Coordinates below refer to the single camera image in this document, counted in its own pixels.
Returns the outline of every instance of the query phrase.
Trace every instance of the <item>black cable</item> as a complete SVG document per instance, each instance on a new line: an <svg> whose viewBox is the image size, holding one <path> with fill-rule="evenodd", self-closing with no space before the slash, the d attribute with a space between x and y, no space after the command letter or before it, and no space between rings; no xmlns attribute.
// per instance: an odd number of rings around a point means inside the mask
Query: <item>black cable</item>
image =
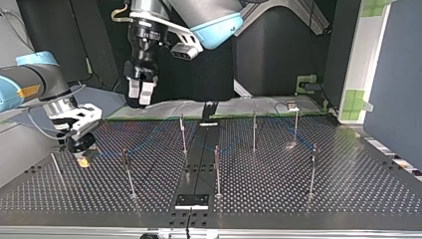
<svg viewBox="0 0 422 239"><path fill-rule="evenodd" d="M283 102L279 102L279 103L277 103L277 104L275 104L274 105L274 110L276 110L276 112L277 112L277 115L280 117L280 112L279 112L279 110L277 110L277 106L278 105L280 105L280 104L283 104L283 105L286 105L285 103L283 103Z"/></svg>
<svg viewBox="0 0 422 239"><path fill-rule="evenodd" d="M314 15L315 6L316 6L316 0L313 0L313 4L311 5L311 12L310 12L310 57L311 57L311 63L313 66L313 72L317 74L317 61L314 58L313 43L312 43L312 33L313 33L312 25L313 25L313 15ZM323 88L322 84L321 83L318 83L318 84L323 93L323 96L328 101L328 103L332 106L332 109L335 111L335 113L338 115L338 111L335 109L334 105L329 100L328 96L326 95L325 89Z"/></svg>
<svg viewBox="0 0 422 239"><path fill-rule="evenodd" d="M80 28L80 25L79 25L78 20L77 20L77 15L76 15L76 13L75 13L74 4L72 3L72 0L69 0L69 3L70 3L71 8L72 8L72 14L74 15L75 24L77 25L78 33L79 33L80 38L81 38L81 42L82 42L82 46L83 46L83 48L84 48L85 56L86 56L86 58L87 58L87 59L89 59L89 57L88 57L88 51L87 51L87 46L85 45L84 38L82 37L82 32L81 32L81 28ZM90 62L90 67L91 67L91 70L92 70L91 75L90 75L87 79L85 79L85 80L81 80L81 81L78 81L78 82L83 82L83 81L88 81L88 80L91 80L91 79L93 78L93 76L95 76L95 77L97 78L97 80L99 80L99 82L102 84L102 85L100 86L100 89L101 89L101 90L103 90L103 89L104 89L104 87L105 87L105 89L107 90L107 85L105 84L105 82L103 82L103 80L102 80L102 79L100 78L100 76L96 73L96 71L94 71L94 68L93 68L93 66L91 65L91 62Z"/></svg>
<svg viewBox="0 0 422 239"><path fill-rule="evenodd" d="M162 5L162 7L164 8L164 11L167 13L168 18L170 18L171 15L171 10L170 8L168 8L168 6L164 3L163 0L158 0L158 2Z"/></svg>
<svg viewBox="0 0 422 239"><path fill-rule="evenodd" d="M247 2L247 3L265 3L265 2L268 2L269 0L243 0L244 2Z"/></svg>

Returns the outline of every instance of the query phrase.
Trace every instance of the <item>metal bracket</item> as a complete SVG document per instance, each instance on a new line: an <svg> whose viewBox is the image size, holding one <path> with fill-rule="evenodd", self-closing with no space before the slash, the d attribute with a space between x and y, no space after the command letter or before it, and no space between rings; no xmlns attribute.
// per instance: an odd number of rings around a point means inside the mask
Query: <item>metal bracket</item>
<svg viewBox="0 0 422 239"><path fill-rule="evenodd" d="M209 195L207 194L180 194L176 200L176 210L208 210Z"/></svg>
<svg viewBox="0 0 422 239"><path fill-rule="evenodd" d="M199 40L187 28L181 27L164 19L154 17L147 12L131 12L129 16L130 18L143 18L166 25L168 27L168 31L176 34L184 45L195 47L198 50L198 53L204 51Z"/></svg>
<svg viewBox="0 0 422 239"><path fill-rule="evenodd" d="M261 4L248 4L242 11L241 15L244 19L244 24L240 28L235 36L239 37L255 20L263 15L267 10L273 7L287 7L292 10L302 21L310 25L311 5L307 4L306 0L270 0ZM314 33L319 35L322 34L323 30L328 27L329 23L326 20L323 13L320 11L317 4L315 4L313 10L313 19L311 29Z"/></svg>
<svg viewBox="0 0 422 239"><path fill-rule="evenodd" d="M235 92L239 94L241 98L250 99L252 97L252 95L248 92L248 90L246 90L242 85L240 85L240 83L236 81L236 79L234 80L234 82L235 82Z"/></svg>
<svg viewBox="0 0 422 239"><path fill-rule="evenodd" d="M372 112L373 111L373 104L368 102L363 102L363 110L366 112Z"/></svg>

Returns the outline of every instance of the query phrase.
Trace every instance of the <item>cable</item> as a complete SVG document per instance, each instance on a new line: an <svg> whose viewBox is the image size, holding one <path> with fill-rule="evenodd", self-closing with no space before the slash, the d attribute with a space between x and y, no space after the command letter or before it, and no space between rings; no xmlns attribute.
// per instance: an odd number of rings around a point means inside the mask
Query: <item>cable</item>
<svg viewBox="0 0 422 239"><path fill-rule="evenodd" d="M32 114L31 114L31 110L32 109L33 108L28 108L27 116L28 116L29 120L31 121L31 123L34 125L34 127L40 133L42 133L44 136L46 136L46 137L48 137L50 139L53 139L53 140L65 140L68 137L68 134L66 134L65 136L62 136L62 137L55 137L55 136L51 136L48 133L46 133L42 128L40 128L40 126L35 122L34 118L32 117Z"/></svg>
<svg viewBox="0 0 422 239"><path fill-rule="evenodd" d="M28 44L22 37L21 37L21 35L19 35L19 33L18 33L18 31L16 30L16 28L13 26L13 24L10 22L10 20L6 17L6 14L11 14L12 16L14 16L14 17L16 17L22 24L23 24L23 21L22 21L22 19L17 15L17 14L15 14L14 12L12 12L12 11L10 11L10 10L8 10L8 9L4 9L4 8L0 8L0 12L2 13L2 16L3 16L3 18L4 18L4 20L6 20L6 23L12 28L12 30L15 32L15 34L16 34L16 36L19 38L19 40L21 40L21 42L29 49L29 50L31 50L32 52L34 52L35 50L32 48L32 46L30 46L30 44Z"/></svg>
<svg viewBox="0 0 422 239"><path fill-rule="evenodd" d="M279 103L275 104L275 105L274 105L274 110L276 110L277 115L280 117L279 110L277 110L277 106L278 106L279 104L284 104L284 103L283 103L283 102L279 102Z"/></svg>
<svg viewBox="0 0 422 239"><path fill-rule="evenodd" d="M311 63L313 65L313 70L314 72L317 73L317 61L314 58L313 43L312 43L312 33L313 33L312 25L313 25L313 15L314 15L315 6L316 6L316 0L313 0L313 4L311 5L311 12L310 12L310 57L311 57ZM320 89L323 93L323 96L328 101L328 103L332 106L332 109L335 111L335 113L338 115L338 111L335 109L334 105L329 100L328 96L326 95L326 92L322 86L322 83L318 83L318 84L320 85Z"/></svg>
<svg viewBox="0 0 422 239"><path fill-rule="evenodd" d="M325 90L323 89L323 85L321 83L319 83L320 89L323 93L323 96L326 98L326 100L328 101L328 103L332 106L332 109L334 110L334 112L338 115L338 111L335 109L335 106L331 103L331 101L329 100L328 96L325 93Z"/></svg>
<svg viewBox="0 0 422 239"><path fill-rule="evenodd" d="M115 84L115 86L112 88L112 91L115 93L115 90L117 90L118 86L121 85L121 82L117 82L117 84Z"/></svg>
<svg viewBox="0 0 422 239"><path fill-rule="evenodd" d="M268 2L269 0L243 0L244 2L247 2L247 3L257 3L257 4L260 4L260 3L265 3L265 2Z"/></svg>

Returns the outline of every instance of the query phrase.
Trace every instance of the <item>grey panel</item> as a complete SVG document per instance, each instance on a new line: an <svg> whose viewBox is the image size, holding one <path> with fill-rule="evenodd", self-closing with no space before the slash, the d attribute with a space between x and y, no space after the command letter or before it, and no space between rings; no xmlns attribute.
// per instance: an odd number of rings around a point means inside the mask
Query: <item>grey panel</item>
<svg viewBox="0 0 422 239"><path fill-rule="evenodd" d="M185 126L189 146L197 123ZM92 167L80 168L69 153L58 154L63 177L47 158L2 188L0 222L165 227L176 220L171 205L185 165L179 121L106 122L95 135L101 153ZM136 200L129 197L121 165L124 148L132 160ZM23 218L9 217L17 212Z"/></svg>
<svg viewBox="0 0 422 239"><path fill-rule="evenodd" d="M199 149L188 157L201 157L198 170L190 169L198 175L195 191L214 198L209 169L218 143L223 197L208 211L184 216L173 210L178 182L190 173L183 170L178 121L108 122L96 131L101 155L93 167L60 157L66 190L50 161L3 187L0 225L168 228L170 221L185 228L187 220L198 229L422 230L416 178L333 117L301 118L289 148L293 122L260 118L254 154L251 119L220 120L220 128L202 128L195 140L197 122L187 121L190 148ZM319 144L320 162L309 199L312 143ZM119 162L123 147L133 152L137 204Z"/></svg>
<svg viewBox="0 0 422 239"><path fill-rule="evenodd" d="M10 124L0 128L0 187L45 158L56 143L34 128Z"/></svg>
<svg viewBox="0 0 422 239"><path fill-rule="evenodd" d="M2 0L0 2L0 8L9 9L20 15L19 8L15 0ZM8 19L12 22L13 26L22 38L27 40L25 31L19 21L11 16L8 16ZM25 47L25 45L19 40L18 36L16 36L13 29L10 28L3 17L0 17L0 31L0 68L15 66L16 57L31 54L32 51Z"/></svg>
<svg viewBox="0 0 422 239"><path fill-rule="evenodd" d="M392 151L422 168L422 1L392 4L364 129Z"/></svg>
<svg viewBox="0 0 422 239"><path fill-rule="evenodd" d="M340 105L361 0L337 0L323 86L331 103Z"/></svg>
<svg viewBox="0 0 422 239"><path fill-rule="evenodd" d="M293 119L221 122L221 199L212 219L220 229L422 228L422 184L363 143L334 118L301 118L290 148ZM312 144L320 148L314 196L309 190Z"/></svg>
<svg viewBox="0 0 422 239"><path fill-rule="evenodd" d="M323 75L329 36L316 37L292 10L275 7L235 43L235 79L249 93L291 96L298 76Z"/></svg>

